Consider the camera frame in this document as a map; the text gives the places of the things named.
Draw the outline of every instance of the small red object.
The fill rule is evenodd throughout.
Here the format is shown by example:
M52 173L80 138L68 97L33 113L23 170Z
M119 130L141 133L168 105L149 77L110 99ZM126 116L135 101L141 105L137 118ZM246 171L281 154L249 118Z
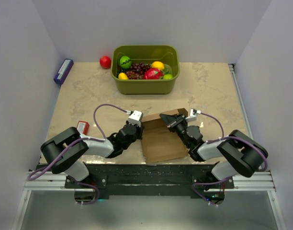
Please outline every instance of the small red object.
M76 129L78 130L78 132L87 135L89 124L87 121L79 121L78 125L76 126Z
M150 68L144 75L144 79L156 80L164 76L164 73L157 68Z
M100 58L100 65L102 66L103 69L109 69L110 66L112 65L112 60L108 56L102 56Z

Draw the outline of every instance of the table surface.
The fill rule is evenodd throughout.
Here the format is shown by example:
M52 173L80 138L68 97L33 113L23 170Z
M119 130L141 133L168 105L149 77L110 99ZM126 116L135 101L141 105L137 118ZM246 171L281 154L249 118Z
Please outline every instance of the table surface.
M93 111L102 103L111 103L127 110L139 110L144 115L160 113L176 108L196 108L215 116L223 125L225 134L234 129L247 133L234 83L226 63L180 63L180 75L173 91L167 95L123 95L116 88L110 70L102 69L98 62L74 63L61 86L47 139L69 127L76 127L79 120L90 124L88 135L102 138L93 122ZM123 127L128 115L104 106L97 112L99 125L108 136ZM191 125L201 126L204 140L221 135L219 125L211 118L200 115ZM122 155L105 159L83 155L80 158L91 163L142 164L141 142L136 141ZM194 162L185 158L163 161L165 164L216 163L222 159Z

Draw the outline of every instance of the cardboard box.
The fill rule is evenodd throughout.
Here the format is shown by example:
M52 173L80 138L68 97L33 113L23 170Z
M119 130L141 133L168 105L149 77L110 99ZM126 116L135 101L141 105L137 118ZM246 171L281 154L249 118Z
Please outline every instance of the cardboard box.
M174 109L159 114L188 116L186 109ZM159 114L147 115L142 118L145 129L142 138L142 151L146 163L167 161L187 156L187 149L176 133L171 133Z

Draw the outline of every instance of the purple box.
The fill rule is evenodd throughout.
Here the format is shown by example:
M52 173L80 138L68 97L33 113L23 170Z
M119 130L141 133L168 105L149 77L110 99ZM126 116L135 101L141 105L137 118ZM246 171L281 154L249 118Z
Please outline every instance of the purple box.
M54 81L58 85L62 85L67 77L67 75L70 72L70 69L72 68L74 62L72 59L66 58L64 62L62 63L61 67L59 68L59 71L54 77Z

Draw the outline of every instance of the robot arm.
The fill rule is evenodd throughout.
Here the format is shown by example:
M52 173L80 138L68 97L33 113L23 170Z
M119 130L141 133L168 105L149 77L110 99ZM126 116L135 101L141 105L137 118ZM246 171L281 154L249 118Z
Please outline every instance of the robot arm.
M191 109L188 117L183 114L174 116L161 114L160 117L170 132L177 133L193 160L205 161L222 156L227 159L227 161L216 164L211 173L206 173L205 177L200 178L199 181L218 182L236 174L250 177L265 161L268 156L266 150L238 130L234 130L228 137L213 143L203 141L200 128L188 126L188 122L196 120L198 114L201 112ZM105 158L119 156L133 142L142 138L142 117L143 114L140 111L131 112L124 127L106 139L88 137L80 134L74 127L68 128L44 143L41 151L50 164L56 160L66 145L75 140L81 140L69 148L51 168L52 173L65 172L77 181L81 181L89 175L89 171L83 163L77 160L83 154L99 155Z
M200 111L191 109L190 115L160 114L170 132L176 132L189 154L195 161L205 161L216 157L225 157L227 161L217 163L211 173L200 178L201 182L217 182L227 177L240 174L251 177L268 157L267 151L254 140L239 130L234 130L228 137L214 142L203 141L198 126L188 126L188 122L196 120Z
M46 161L50 164L59 154L73 141L80 140L73 147L69 148L65 154L52 166L54 174L65 172L74 177L77 181L82 181L89 175L87 167L77 161L83 154L98 155L105 158L114 158L122 154L137 139L142 138L143 126L141 120L143 113L133 111L128 117L126 124L118 133L111 134L106 139L96 139L83 135L76 128L70 127L41 146Z

